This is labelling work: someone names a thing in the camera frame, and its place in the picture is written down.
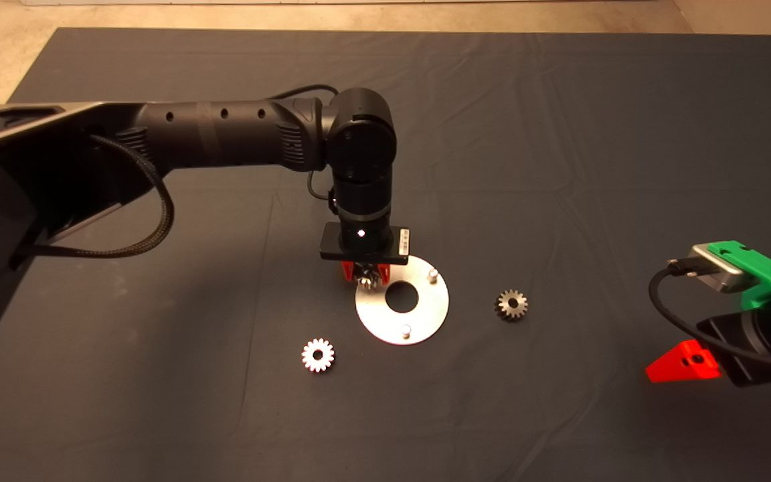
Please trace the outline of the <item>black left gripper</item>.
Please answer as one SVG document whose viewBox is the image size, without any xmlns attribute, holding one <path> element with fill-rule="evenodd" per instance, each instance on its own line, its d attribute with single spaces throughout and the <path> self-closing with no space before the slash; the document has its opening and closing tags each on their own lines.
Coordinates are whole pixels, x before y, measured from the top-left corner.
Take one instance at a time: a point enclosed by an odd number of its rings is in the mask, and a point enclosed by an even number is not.
<svg viewBox="0 0 771 482">
<path fill-rule="evenodd" d="M 381 247 L 352 247 L 345 242 L 340 223 L 326 223 L 319 245 L 324 260 L 340 260 L 343 278 L 357 282 L 356 262 L 409 262 L 410 231 L 403 226 L 389 226 Z M 380 282 L 391 280 L 391 265 L 377 264 Z"/>
</svg>

